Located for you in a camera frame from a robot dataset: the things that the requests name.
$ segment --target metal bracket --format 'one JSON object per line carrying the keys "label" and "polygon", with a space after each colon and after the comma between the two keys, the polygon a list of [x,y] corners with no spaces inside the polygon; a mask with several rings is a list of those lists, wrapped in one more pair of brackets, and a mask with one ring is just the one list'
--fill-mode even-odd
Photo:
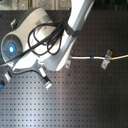
{"label": "metal bracket", "polygon": [[5,77],[6,77],[6,79],[7,79],[8,82],[10,82],[11,79],[12,79],[10,72],[6,72],[5,73]]}
{"label": "metal bracket", "polygon": [[102,62],[101,67],[105,70],[110,63],[110,60],[112,58],[112,52],[110,50],[107,51],[105,55],[105,60]]}
{"label": "metal bracket", "polygon": [[72,58],[72,54],[73,54],[73,50],[71,50],[69,58],[68,58],[67,62],[65,63],[65,68],[67,68],[67,69],[70,68],[70,65],[71,65],[71,59],[70,58]]}

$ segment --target perforated metal surface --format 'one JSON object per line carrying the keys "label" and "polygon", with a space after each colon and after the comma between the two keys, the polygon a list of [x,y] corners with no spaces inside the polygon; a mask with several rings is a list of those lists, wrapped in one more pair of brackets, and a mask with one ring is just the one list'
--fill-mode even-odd
{"label": "perforated metal surface", "polygon": [[[0,41],[23,11],[0,12]],[[59,21],[67,11],[48,11]],[[73,47],[74,56],[128,53],[127,12],[92,11]],[[128,58],[111,62],[73,60],[70,70],[47,71],[48,91],[35,73],[14,76],[0,90],[0,126],[4,128],[127,128]],[[0,79],[8,68],[0,69]]]}

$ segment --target blue light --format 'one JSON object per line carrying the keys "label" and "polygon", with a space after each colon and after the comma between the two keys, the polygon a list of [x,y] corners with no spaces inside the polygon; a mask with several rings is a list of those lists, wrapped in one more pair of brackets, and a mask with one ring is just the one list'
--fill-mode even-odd
{"label": "blue light", "polygon": [[13,48],[13,47],[9,47],[9,51],[10,51],[11,53],[13,53],[13,52],[14,52],[14,48]]}

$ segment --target white cable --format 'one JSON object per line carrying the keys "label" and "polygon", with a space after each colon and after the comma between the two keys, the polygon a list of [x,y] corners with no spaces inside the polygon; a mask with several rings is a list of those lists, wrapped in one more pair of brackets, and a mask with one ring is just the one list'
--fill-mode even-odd
{"label": "white cable", "polygon": [[[128,55],[124,55],[124,56],[119,56],[119,57],[113,57],[111,60],[118,60],[118,59],[123,59],[123,58],[127,58]],[[100,59],[100,60],[104,60],[105,57],[71,57],[71,59],[79,59],[79,60],[84,60],[84,59]]]}
{"label": "white cable", "polygon": [[71,57],[71,59],[100,59],[100,60],[104,60],[105,57]]}

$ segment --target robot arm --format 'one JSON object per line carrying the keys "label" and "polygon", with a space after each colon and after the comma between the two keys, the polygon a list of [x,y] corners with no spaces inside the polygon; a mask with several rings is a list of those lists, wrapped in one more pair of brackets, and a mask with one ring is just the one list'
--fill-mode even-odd
{"label": "robot arm", "polygon": [[[94,1],[95,0],[72,0],[71,14],[69,18],[66,19],[62,24],[64,26],[64,31],[62,34],[61,46],[60,40],[57,40],[50,50],[50,52],[55,52],[60,46],[57,54],[52,55],[47,52],[45,55],[36,55],[32,51],[28,52],[24,56],[20,57],[20,59],[17,61],[10,62],[8,64],[12,68],[12,71],[17,74],[18,72],[21,73],[22,70],[25,71],[35,67],[37,62],[40,64],[40,66],[46,67],[47,70],[59,71],[69,58],[71,48],[77,38],[78,32],[84,25]],[[28,10],[28,12],[26,12],[23,18],[20,20],[18,28],[8,33],[2,41],[1,51],[4,61],[7,62],[21,53],[26,52],[29,49],[29,36],[30,45],[31,47],[34,47],[35,45],[38,45],[38,42],[41,42],[50,34],[53,34],[53,32],[56,31],[56,26],[37,27],[46,23],[52,24],[53,22],[42,8]],[[30,32],[36,27],[38,29],[35,31],[35,39],[33,34],[30,35]],[[34,51],[40,54],[46,51],[46,49],[46,45],[39,45]],[[42,78],[44,78],[42,75],[42,69],[41,71],[39,68],[34,69],[37,69],[36,71],[41,74]]]}

